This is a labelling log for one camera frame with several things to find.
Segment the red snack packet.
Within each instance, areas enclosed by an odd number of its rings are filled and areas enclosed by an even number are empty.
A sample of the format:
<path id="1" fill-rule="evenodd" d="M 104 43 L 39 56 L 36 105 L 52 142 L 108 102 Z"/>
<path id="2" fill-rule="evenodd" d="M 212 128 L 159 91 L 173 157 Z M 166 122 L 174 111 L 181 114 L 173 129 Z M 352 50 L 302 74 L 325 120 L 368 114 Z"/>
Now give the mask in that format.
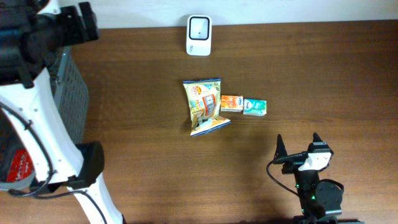
<path id="1" fill-rule="evenodd" d="M 7 174 L 6 182 L 17 182 L 28 178 L 34 172 L 34 165 L 25 149 L 18 149 L 14 154 Z"/>

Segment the yellow chips bag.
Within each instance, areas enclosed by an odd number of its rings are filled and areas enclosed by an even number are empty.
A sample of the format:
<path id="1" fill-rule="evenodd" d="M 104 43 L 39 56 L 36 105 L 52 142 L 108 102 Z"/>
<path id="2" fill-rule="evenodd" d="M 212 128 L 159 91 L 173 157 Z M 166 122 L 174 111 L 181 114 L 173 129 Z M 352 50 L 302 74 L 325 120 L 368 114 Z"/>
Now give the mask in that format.
<path id="1" fill-rule="evenodd" d="M 221 79 L 185 80 L 183 87 L 187 94 L 191 136 L 208 134 L 231 123 L 219 115 L 221 109 Z"/>

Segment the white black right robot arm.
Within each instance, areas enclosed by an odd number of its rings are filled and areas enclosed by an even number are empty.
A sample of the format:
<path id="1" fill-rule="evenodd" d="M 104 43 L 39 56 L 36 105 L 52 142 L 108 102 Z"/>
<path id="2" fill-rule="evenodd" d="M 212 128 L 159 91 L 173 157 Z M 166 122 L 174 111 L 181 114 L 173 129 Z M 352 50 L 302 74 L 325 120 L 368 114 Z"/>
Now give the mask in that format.
<path id="1" fill-rule="evenodd" d="M 319 173 L 330 165 L 334 152 L 317 133 L 306 151 L 287 154 L 281 135 L 271 164 L 281 164 L 283 174 L 295 177 L 296 195 L 300 200 L 302 214 L 293 217 L 294 223 L 337 223 L 341 215 L 344 185 L 319 178 Z"/>

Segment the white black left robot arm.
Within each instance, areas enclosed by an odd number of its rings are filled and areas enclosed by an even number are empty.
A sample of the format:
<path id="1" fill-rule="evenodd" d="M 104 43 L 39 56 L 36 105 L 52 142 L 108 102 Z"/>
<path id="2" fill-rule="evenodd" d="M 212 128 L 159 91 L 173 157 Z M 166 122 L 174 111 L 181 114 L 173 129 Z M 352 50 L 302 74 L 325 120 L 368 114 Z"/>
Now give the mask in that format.
<path id="1" fill-rule="evenodd" d="M 98 37 L 89 2 L 1 2 L 1 110 L 34 164 L 30 177 L 3 183 L 2 189 L 13 197 L 47 200 L 64 186 L 91 223 L 124 223 L 104 181 L 102 145 L 72 141 L 50 84 L 49 67 L 59 48 Z"/>

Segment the orange small carton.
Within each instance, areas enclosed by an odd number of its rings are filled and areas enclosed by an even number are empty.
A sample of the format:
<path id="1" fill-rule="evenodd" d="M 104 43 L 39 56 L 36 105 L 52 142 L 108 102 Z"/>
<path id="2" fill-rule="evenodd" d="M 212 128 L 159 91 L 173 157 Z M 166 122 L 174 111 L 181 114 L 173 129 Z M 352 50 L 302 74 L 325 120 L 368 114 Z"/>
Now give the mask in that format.
<path id="1" fill-rule="evenodd" d="M 243 96 L 222 95 L 221 111 L 241 112 L 244 108 Z"/>

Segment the green white small carton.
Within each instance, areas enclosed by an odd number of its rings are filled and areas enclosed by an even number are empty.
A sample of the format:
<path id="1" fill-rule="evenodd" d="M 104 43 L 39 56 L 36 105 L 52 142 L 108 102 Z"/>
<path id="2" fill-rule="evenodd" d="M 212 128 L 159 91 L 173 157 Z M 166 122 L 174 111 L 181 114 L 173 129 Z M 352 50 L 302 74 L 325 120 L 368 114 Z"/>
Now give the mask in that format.
<path id="1" fill-rule="evenodd" d="M 267 114 L 267 101 L 245 98 L 243 114 L 251 116 L 265 116 Z"/>

